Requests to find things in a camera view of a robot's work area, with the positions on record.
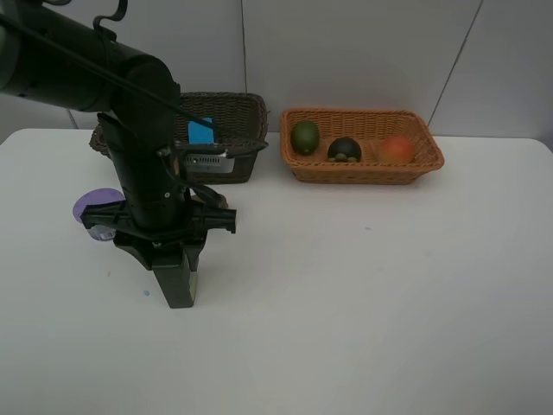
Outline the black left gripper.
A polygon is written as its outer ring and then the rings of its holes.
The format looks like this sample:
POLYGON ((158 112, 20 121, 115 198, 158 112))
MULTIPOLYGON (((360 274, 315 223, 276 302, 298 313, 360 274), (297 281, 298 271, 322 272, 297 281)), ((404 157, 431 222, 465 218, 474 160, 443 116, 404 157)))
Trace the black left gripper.
POLYGON ((118 233, 114 246, 153 270, 153 243, 185 242, 191 272, 197 272, 200 254, 211 229, 236 232, 236 211, 190 200, 193 194, 216 195, 207 186, 184 180, 177 169, 175 121, 132 124, 99 114, 123 201, 87 206, 81 215, 85 228, 101 225, 118 233))

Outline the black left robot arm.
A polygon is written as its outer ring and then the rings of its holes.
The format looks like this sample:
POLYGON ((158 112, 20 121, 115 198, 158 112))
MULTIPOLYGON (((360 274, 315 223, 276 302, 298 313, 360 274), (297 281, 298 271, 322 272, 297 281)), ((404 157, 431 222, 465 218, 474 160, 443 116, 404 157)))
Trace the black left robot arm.
POLYGON ((236 214, 211 188, 192 182, 178 144, 181 91, 156 57, 118 42, 99 19, 86 27, 54 1, 1 4, 1 91, 98 116, 122 201, 87 206, 86 228, 109 227, 117 247, 151 271, 195 271, 212 229, 234 232, 236 214))

